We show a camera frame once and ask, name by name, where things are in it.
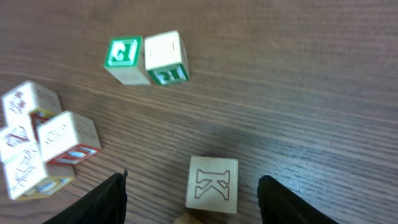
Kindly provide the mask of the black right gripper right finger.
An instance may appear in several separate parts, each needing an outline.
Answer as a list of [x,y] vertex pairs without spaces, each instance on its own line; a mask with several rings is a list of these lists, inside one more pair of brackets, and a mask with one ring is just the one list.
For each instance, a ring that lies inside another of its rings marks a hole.
[[257,198],[263,224],[338,224],[270,175],[259,179]]

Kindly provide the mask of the wooden block yellow red drawing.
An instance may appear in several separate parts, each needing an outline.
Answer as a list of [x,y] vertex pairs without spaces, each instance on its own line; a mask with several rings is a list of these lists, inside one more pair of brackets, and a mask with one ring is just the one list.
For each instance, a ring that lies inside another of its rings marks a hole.
[[185,206],[221,213],[237,213],[237,159],[192,156]]

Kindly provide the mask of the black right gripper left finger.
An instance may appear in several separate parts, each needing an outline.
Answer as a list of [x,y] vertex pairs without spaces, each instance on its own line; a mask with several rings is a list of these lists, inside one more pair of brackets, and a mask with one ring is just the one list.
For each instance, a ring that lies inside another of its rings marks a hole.
[[115,173],[43,224],[124,224],[128,172]]

